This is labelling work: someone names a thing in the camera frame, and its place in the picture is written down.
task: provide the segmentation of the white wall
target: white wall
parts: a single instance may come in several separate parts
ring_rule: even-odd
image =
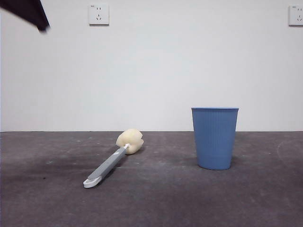
[[[43,0],[51,30],[1,13],[2,131],[192,130],[238,106],[239,131],[303,130],[303,27],[290,0]]]

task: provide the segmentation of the blue plastic cup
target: blue plastic cup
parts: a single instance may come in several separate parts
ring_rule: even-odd
[[[238,108],[192,108],[198,165],[229,169],[235,140]]]

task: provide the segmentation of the brush handle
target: brush handle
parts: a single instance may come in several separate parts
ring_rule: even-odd
[[[87,179],[93,180],[100,176],[102,177],[101,179],[104,179],[104,177],[109,173],[109,171],[114,168],[114,166],[120,161],[121,158],[124,157],[125,154],[125,148],[118,149],[114,154],[109,156],[109,158],[106,159],[94,172],[92,172]]]

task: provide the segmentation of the wall socket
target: wall socket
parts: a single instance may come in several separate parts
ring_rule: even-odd
[[[288,7],[288,25],[303,26],[303,5],[292,5]]]
[[[108,4],[89,5],[89,24],[90,25],[109,25]]]

